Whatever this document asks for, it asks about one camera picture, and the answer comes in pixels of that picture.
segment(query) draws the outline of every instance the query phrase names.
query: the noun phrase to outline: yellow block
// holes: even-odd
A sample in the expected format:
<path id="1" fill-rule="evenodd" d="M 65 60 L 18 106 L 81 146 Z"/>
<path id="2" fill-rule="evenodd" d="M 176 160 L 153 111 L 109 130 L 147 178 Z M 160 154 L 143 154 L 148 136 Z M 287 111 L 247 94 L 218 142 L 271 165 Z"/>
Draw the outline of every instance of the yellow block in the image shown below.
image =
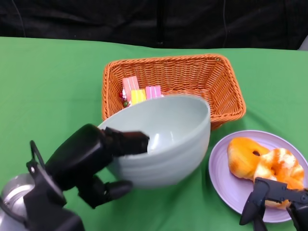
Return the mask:
<path id="1" fill-rule="evenodd" d="M 132 90 L 131 91 L 131 105 L 146 101 L 145 90 Z"/>

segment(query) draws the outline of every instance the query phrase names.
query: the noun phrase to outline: glazed donut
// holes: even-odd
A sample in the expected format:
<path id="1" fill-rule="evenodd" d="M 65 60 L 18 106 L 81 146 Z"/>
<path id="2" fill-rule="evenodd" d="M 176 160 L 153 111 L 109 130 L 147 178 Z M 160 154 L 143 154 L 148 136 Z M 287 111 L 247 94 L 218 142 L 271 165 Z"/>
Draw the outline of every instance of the glazed donut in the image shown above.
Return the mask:
<path id="1" fill-rule="evenodd" d="M 268 152 L 250 138 L 234 138 L 227 149 L 230 172 L 238 178 L 253 180 L 260 156 Z"/>
<path id="2" fill-rule="evenodd" d="M 260 156 L 254 179 L 262 177 L 288 184 L 288 189 L 304 188 L 304 169 L 298 163 L 293 154 L 284 148 L 276 148 L 268 154 Z M 265 204 L 271 207 L 285 209 L 288 201 L 282 204 L 266 201 Z"/>

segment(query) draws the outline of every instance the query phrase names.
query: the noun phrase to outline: bowl rim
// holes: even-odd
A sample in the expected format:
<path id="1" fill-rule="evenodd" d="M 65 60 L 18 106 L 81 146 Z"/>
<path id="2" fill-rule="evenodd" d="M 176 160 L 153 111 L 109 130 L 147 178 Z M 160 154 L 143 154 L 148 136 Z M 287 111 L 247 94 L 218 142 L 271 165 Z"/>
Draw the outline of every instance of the bowl rim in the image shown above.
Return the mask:
<path id="1" fill-rule="evenodd" d="M 147 103 L 149 101 L 161 101 L 161 100 L 167 100 L 169 98 L 190 98 L 190 99 L 193 99 L 193 100 L 197 100 L 197 101 L 203 103 L 207 107 L 208 112 L 207 112 L 206 116 L 204 117 L 204 119 L 202 120 L 202 122 L 197 127 L 195 127 L 192 131 L 190 131 L 185 137 L 183 137 L 179 142 L 173 143 L 172 145 L 170 145 L 168 147 L 165 147 L 163 149 L 159 149 L 159 151 L 153 150 L 150 155 L 148 154 L 148 152 L 146 152 L 146 153 L 142 153 L 142 154 L 138 154 L 138 155 L 120 156 L 120 157 L 117 157 L 117 159 L 119 159 L 119 160 L 124 160 L 124 159 L 125 160 L 145 159 L 145 158 L 150 158 L 152 156 L 156 156 L 156 155 L 159 155 L 159 154 L 162 154 L 162 153 L 170 152 L 171 150 L 176 149 L 176 148 L 182 146 L 187 141 L 191 140 L 197 133 L 200 133 L 200 131 L 204 127 L 206 127 L 207 124 L 209 124 L 211 126 L 211 120 L 210 120 L 211 108 L 210 108 L 210 105 L 209 105 L 209 103 L 206 100 L 204 100 L 201 97 L 197 97 L 197 96 L 191 96 L 191 95 L 167 95 L 167 96 L 164 96 L 164 97 L 143 101 L 143 102 L 138 103 L 138 104 L 136 104 L 134 106 L 127 107 L 127 108 L 125 108 L 123 110 L 132 110 L 132 108 L 138 107 L 138 106 L 140 107 L 141 105 L 143 105 L 143 104 L 145 104 L 145 103 Z M 105 122 L 107 122 L 108 120 L 112 120 L 112 117 L 114 115 L 117 115 L 117 114 L 121 113 L 123 110 L 118 111 L 117 113 L 113 114 L 111 117 L 107 118 L 105 121 L 103 121 L 98 126 L 98 128 L 102 129 L 102 125 Z"/>

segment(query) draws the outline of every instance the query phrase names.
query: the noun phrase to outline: silver cylinder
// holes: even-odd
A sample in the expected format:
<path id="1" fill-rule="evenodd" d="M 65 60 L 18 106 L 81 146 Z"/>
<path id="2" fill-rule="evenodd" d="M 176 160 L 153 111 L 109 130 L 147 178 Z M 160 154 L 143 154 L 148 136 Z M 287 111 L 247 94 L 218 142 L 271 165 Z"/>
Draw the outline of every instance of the silver cylinder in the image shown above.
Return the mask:
<path id="1" fill-rule="evenodd" d="M 5 205 L 14 213 L 27 217 L 24 195 L 34 188 L 30 174 L 22 174 L 11 179 L 3 188 L 1 197 Z M 15 221 L 0 210 L 0 231 L 27 231 L 23 224 Z"/>

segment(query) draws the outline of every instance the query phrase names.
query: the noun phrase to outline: purple plate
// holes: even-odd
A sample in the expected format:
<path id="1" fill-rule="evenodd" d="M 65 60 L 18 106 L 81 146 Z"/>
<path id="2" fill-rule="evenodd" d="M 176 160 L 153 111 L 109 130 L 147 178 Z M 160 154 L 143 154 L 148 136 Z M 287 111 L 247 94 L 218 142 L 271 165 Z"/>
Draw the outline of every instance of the purple plate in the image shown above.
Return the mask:
<path id="1" fill-rule="evenodd" d="M 250 180 L 239 179 L 229 171 L 227 147 L 235 137 L 248 137 L 268 149 L 285 148 L 290 150 L 308 173 L 308 164 L 302 154 L 289 142 L 271 133 L 246 130 L 232 133 L 221 139 L 213 148 L 209 159 L 209 174 L 213 186 L 222 200 L 239 214 L 242 213 L 245 202 L 253 190 L 253 183 Z M 308 179 L 305 175 L 304 186 L 308 186 Z M 291 220 L 286 210 L 267 207 L 265 210 L 264 222 L 278 223 Z"/>

